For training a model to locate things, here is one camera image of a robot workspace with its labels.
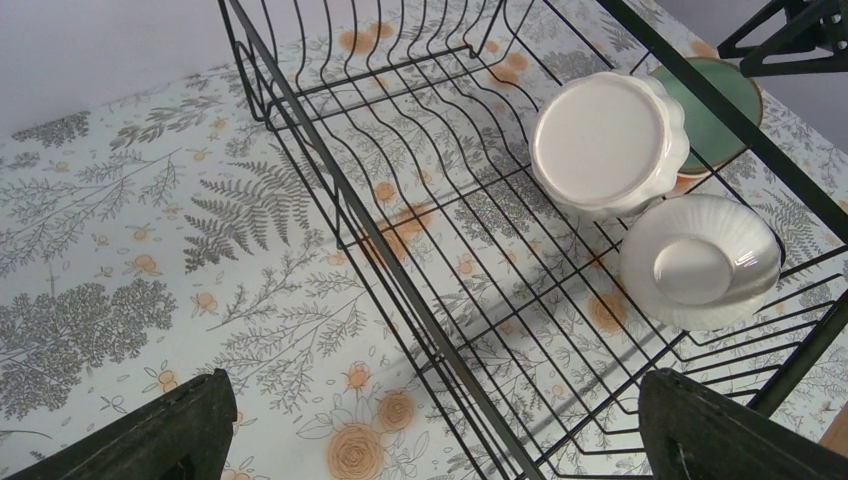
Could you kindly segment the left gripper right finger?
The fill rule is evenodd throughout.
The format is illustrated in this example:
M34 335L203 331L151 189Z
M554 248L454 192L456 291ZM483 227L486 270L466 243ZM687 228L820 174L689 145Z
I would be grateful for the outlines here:
M639 433L655 479L845 479L847 458L672 370L646 373Z

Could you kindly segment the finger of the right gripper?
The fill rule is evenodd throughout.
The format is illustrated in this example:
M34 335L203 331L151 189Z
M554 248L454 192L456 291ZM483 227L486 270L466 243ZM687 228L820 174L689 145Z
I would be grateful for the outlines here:
M762 43L739 44L782 12L785 24ZM839 0L769 1L717 47L723 59L737 59L748 77L845 73L847 3Z

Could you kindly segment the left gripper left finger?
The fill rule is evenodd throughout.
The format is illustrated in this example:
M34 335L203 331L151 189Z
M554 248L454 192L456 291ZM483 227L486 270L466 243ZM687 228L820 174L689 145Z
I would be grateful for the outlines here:
M179 385L13 479L218 479L237 405L227 372Z

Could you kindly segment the mint green bowl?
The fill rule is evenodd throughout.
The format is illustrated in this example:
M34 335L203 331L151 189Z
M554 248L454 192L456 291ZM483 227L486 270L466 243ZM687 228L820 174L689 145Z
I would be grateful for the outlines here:
M744 77L736 65L725 60L691 57L689 63L748 120L757 126L762 124L762 90L754 80ZM747 150L745 144L666 67L657 67L650 75L685 112L684 128L690 141L690 154L678 171L679 175L702 177L710 167L720 167Z

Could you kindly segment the orange bowl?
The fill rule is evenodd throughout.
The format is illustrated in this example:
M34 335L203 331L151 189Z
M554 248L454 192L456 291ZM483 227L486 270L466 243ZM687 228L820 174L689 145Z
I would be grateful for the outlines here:
M675 186L668 194L665 195L665 197L667 199L670 199L685 195L696 184L698 184L703 178L706 178L708 175L708 172L701 172L696 174L685 174L679 172L676 178Z

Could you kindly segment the white cylindrical bowl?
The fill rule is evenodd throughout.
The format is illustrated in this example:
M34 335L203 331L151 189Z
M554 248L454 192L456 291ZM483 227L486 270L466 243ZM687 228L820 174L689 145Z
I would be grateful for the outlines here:
M685 112L656 79L617 71L565 83L539 110L533 176L559 208L628 217L669 193L690 142Z

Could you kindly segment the black wire dish rack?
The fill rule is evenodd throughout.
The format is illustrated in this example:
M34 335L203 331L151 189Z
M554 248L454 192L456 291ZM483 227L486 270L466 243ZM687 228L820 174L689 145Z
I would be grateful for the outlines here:
M455 479L646 479L643 376L672 367L775 416L844 387L846 159L748 120L646 1L223 1L252 117L350 258L456 450ZM554 90L614 69L679 74L745 152L688 183L751 208L783 249L757 312L666 327L620 280L631 221L558 209L529 138Z

